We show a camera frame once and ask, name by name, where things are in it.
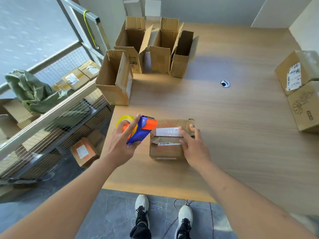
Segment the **black pants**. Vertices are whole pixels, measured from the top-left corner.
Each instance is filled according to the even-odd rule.
[[[151,231],[144,223],[134,226],[130,232],[130,238],[134,239],[151,239]],[[190,239],[189,235],[181,235],[178,239]]]

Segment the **hand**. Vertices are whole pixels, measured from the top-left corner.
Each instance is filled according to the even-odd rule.
[[[190,124],[189,128],[192,132],[195,132],[195,139],[193,139],[180,126],[178,130],[184,137],[184,140],[180,140],[180,143],[183,147],[187,162],[190,166],[198,171],[202,164],[204,164],[206,161],[211,161],[211,156],[206,144],[202,140],[200,130],[194,128],[193,124]]]
[[[124,132],[122,132],[123,127],[129,122],[121,121],[113,131],[113,134],[105,141],[101,157],[107,160],[110,165],[114,165],[114,169],[130,160],[136,147],[141,144],[140,141],[137,141],[129,146],[126,145],[127,139],[132,134],[140,117],[141,115],[138,114]]]

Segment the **leg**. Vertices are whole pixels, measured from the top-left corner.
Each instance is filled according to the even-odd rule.
[[[190,239],[189,232],[192,229],[193,212],[188,205],[183,205],[178,212],[178,226],[174,239]]]
[[[148,199],[146,195],[140,194],[135,202],[136,221],[130,232],[134,239],[151,239],[150,222],[148,220]]]

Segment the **yellow tape roll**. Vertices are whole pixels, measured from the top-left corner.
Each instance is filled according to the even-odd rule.
[[[117,127],[117,125],[121,122],[121,121],[129,121],[129,122],[132,122],[134,120],[134,117],[133,116],[122,116],[118,121],[117,121],[117,124],[115,127]],[[136,129],[138,128],[138,125],[136,125],[136,127],[134,128],[133,132],[132,132],[132,135],[136,132]]]

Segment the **left hand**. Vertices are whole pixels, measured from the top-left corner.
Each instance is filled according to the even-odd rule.
[[[131,145],[126,145],[128,137],[132,134],[141,115],[138,114],[130,125],[123,131],[123,127],[128,124],[128,121],[121,121],[115,128],[113,134],[108,137],[104,143],[101,158],[114,165],[114,169],[125,164],[131,157],[140,141],[134,142]]]

